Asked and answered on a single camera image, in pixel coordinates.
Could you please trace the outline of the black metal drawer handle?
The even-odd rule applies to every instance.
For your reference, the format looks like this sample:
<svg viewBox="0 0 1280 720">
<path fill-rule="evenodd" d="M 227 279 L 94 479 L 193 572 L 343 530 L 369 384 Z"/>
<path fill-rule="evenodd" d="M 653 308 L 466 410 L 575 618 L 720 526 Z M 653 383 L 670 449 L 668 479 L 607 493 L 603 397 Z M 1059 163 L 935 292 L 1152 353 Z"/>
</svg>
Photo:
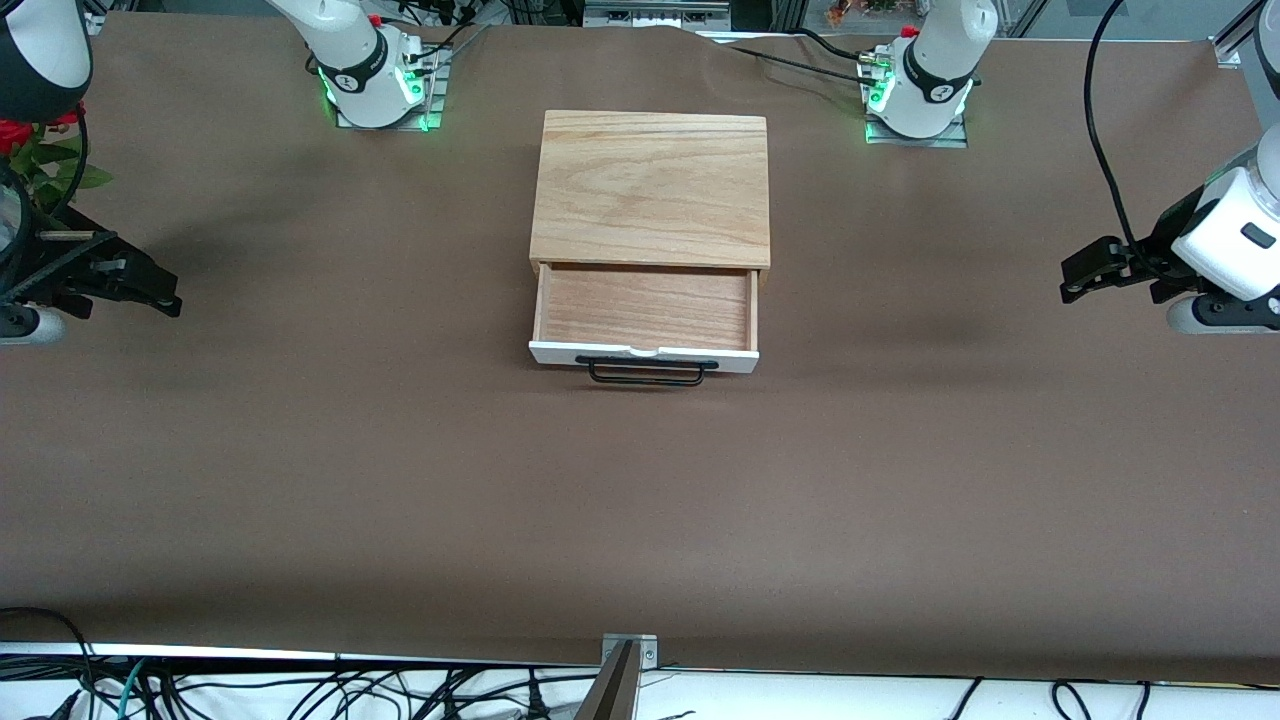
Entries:
<svg viewBox="0 0 1280 720">
<path fill-rule="evenodd" d="M 622 357 L 579 355 L 575 363 L 588 369 L 590 379 L 604 386 L 698 387 L 717 372 L 712 360 Z"/>
</svg>

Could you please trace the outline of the wooden drawer with white front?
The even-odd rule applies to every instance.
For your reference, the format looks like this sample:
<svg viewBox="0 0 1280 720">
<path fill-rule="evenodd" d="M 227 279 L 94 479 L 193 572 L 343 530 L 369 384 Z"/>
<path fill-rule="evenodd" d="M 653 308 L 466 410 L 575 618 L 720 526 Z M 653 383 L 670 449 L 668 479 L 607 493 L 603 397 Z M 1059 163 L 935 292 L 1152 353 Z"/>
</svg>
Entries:
<svg viewBox="0 0 1280 720">
<path fill-rule="evenodd" d="M 749 269 L 543 263 L 527 346 L 544 365 L 659 357 L 749 374 L 760 359 L 759 284 Z"/>
</svg>

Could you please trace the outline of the light wooden drawer cabinet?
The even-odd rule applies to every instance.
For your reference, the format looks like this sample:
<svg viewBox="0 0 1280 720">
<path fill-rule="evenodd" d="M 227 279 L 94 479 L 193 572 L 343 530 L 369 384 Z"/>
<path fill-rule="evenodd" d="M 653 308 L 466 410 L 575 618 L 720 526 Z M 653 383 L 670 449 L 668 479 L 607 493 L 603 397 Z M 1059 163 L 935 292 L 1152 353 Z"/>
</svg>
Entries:
<svg viewBox="0 0 1280 720">
<path fill-rule="evenodd" d="M 771 265 L 763 117 L 552 109 L 529 263 L 756 272 Z"/>
</svg>

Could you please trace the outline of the red artificial roses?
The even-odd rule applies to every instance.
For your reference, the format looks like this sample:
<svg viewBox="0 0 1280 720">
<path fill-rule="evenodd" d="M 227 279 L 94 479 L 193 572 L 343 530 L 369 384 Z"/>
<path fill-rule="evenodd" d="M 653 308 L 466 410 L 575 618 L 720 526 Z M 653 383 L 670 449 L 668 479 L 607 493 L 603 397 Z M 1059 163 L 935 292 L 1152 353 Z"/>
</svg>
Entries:
<svg viewBox="0 0 1280 720">
<path fill-rule="evenodd" d="M 113 174 L 90 161 L 83 102 L 44 124 L 0 120 L 0 158 L 44 215 L 67 208 L 82 190 L 113 182 Z"/>
</svg>

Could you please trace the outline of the brown table cover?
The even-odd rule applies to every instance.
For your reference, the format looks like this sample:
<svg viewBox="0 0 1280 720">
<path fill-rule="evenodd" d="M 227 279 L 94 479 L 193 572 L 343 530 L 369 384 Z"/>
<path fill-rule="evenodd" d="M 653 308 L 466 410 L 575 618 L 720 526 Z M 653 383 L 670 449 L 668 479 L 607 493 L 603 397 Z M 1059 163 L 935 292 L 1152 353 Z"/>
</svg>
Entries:
<svg viewBox="0 0 1280 720">
<path fill-rule="evenodd" d="M 991 44 L 965 149 L 675 28 L 488 29 L 435 133 L 323 114 L 288 20 L 118 13 L 78 208 L 179 277 L 0 351 L 0 603 L 97 643 L 1280 683 L 1280 337 L 1059 299 L 1115 229 L 1087 45 Z M 526 343 L 549 109 L 760 115 L 762 360 Z"/>
</svg>

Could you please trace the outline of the orange decorative plant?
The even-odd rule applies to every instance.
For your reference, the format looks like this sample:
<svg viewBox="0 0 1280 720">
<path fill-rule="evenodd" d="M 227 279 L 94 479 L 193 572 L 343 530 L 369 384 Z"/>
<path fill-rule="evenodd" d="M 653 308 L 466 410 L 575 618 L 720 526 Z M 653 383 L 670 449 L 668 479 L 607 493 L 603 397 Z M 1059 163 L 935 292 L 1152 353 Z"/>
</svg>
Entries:
<svg viewBox="0 0 1280 720">
<path fill-rule="evenodd" d="M 899 12 L 902 0 L 829 0 L 824 18 L 829 27 L 846 20 L 878 20 Z"/>
</svg>

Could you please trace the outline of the grey equipment box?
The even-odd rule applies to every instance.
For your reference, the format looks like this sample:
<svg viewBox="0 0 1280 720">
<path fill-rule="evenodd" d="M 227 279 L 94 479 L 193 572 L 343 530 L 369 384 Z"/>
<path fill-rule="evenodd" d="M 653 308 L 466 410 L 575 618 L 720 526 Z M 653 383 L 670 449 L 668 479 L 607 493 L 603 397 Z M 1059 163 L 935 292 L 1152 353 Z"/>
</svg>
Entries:
<svg viewBox="0 0 1280 720">
<path fill-rule="evenodd" d="M 582 27 L 671 26 L 690 32 L 730 32 L 730 0 L 582 0 Z"/>
</svg>

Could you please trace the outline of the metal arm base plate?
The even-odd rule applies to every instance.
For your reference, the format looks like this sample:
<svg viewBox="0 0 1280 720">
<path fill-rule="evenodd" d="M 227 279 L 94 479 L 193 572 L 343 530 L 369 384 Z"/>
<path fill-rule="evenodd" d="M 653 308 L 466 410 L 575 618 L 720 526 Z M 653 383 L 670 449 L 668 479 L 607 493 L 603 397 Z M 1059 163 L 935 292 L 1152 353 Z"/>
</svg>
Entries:
<svg viewBox="0 0 1280 720">
<path fill-rule="evenodd" d="M 435 53 L 421 38 L 404 35 L 397 54 L 366 82 L 361 94 L 355 82 L 320 74 L 335 124 L 349 129 L 430 132 L 440 127 L 451 79 L 452 46 Z"/>
<path fill-rule="evenodd" d="M 884 143 L 923 149 L 965 149 L 968 146 L 964 115 L 955 117 L 941 133 L 928 138 L 911 138 L 896 133 L 884 123 L 883 118 L 876 115 L 868 115 L 865 120 L 865 141 L 870 145 Z"/>
</svg>

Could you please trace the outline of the aluminium frame profile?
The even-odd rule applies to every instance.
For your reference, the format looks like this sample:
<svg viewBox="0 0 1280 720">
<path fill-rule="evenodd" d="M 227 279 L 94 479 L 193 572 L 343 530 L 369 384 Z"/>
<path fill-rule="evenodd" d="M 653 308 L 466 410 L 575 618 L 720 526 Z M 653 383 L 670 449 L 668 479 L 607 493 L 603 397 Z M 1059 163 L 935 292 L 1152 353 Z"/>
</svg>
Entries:
<svg viewBox="0 0 1280 720">
<path fill-rule="evenodd" d="M 1222 29 L 1210 38 L 1219 68 L 1238 69 L 1242 64 L 1242 54 L 1254 46 L 1254 28 L 1238 27 L 1235 29 Z"/>
</svg>

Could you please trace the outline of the aluminium table edge rail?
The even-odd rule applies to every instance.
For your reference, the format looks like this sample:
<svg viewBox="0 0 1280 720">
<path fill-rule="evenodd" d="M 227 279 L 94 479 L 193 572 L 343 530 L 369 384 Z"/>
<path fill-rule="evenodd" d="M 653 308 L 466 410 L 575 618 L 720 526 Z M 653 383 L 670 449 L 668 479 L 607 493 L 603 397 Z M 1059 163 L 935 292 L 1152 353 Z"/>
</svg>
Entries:
<svg viewBox="0 0 1280 720">
<path fill-rule="evenodd" d="M 403 655 L 387 655 L 387 653 L 357 653 L 357 652 L 335 652 L 335 651 L 312 651 L 312 650 L 260 650 L 260 648 L 234 648 L 234 647 L 202 647 L 202 646 L 182 646 L 182 644 L 137 644 L 137 643 L 84 643 L 81 644 L 76 642 L 36 642 L 36 641 L 0 641 L 0 659 L 72 659 L 67 662 L 83 670 L 86 664 L 84 659 L 88 659 L 88 665 L 92 667 L 93 664 L 99 665 L 114 665 L 122 664 L 123 659 L 159 659 L 159 664 L 169 665 L 183 665 L 198 669 L 210 669 L 212 673 L 268 673 L 266 669 L 253 669 L 259 665 L 271 665 L 280 666 L 276 669 L 287 669 L 297 673 L 303 671 L 303 666 L 310 670 L 328 670 L 334 673 L 340 667 L 346 669 L 375 669 L 375 667 L 399 667 L 402 670 L 435 670 L 435 669 L 461 669 L 461 667 L 477 667 L 485 671 L 497 670 L 525 670 L 532 667 L 535 670 L 586 670 L 594 671 L 602 666 L 602 661 L 596 660 L 594 664 L 563 664 L 563 662 L 538 662 L 538 661 L 517 661 L 517 660 L 500 660 L 500 659 L 451 659 L 451 657 L 415 657 Z M 714 667 L 710 665 L 698 665 L 698 664 L 681 664 L 668 659 L 660 659 L 659 667 L 657 670 L 643 671 L 643 673 L 736 673 L 736 674 L 781 674 L 785 676 L 869 676 L 869 678 L 890 678 L 890 676 L 905 676 L 905 678 L 928 678 L 928 679 L 946 679 L 946 680 L 959 680 L 961 678 L 969 678 L 969 675 L 961 675 L 956 673 L 855 673 L 855 671 L 822 671 L 822 670 L 780 670 L 780 669 L 748 669 L 748 667 Z M 1153 685 L 1171 685 L 1171 687 L 1220 687 L 1231 689 L 1251 689 L 1251 691 L 1280 691 L 1280 674 L 1274 674 L 1271 678 L 1265 678 L 1262 682 L 1253 680 L 1236 680 L 1229 679 L 1225 682 L 1202 682 L 1202 680 L 1185 680 L 1185 679 L 1166 679 L 1156 678 L 1153 680 L 1148 678 L 1138 678 L 1132 673 L 1129 675 L 1120 675 L 1116 678 L 1102 678 L 1102 676 L 1087 676 L 1079 673 L 1076 674 L 1050 674 L 1032 676 L 1015 676 L 1009 674 L 997 673 L 979 673 L 986 680 L 1001 680 L 1001 682 L 1042 682 L 1042 680 L 1065 680 L 1065 682 L 1092 682 L 1092 683 L 1110 683 L 1110 684 L 1135 684 L 1139 682 L 1151 682 Z"/>
</svg>

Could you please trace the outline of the metal bracket plate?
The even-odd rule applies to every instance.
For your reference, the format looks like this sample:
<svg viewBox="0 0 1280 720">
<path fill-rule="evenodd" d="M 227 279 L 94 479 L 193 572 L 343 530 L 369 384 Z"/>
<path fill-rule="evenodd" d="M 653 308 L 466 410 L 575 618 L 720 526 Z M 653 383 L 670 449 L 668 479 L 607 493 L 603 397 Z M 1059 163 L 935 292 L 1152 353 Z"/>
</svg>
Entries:
<svg viewBox="0 0 1280 720">
<path fill-rule="evenodd" d="M 602 666 L 604 666 L 609 657 L 625 642 L 634 642 L 636 656 L 639 656 L 639 666 L 643 671 L 657 670 L 659 667 L 659 646 L 658 638 L 653 634 L 634 634 L 634 633 L 605 633 L 602 641 Z"/>
</svg>

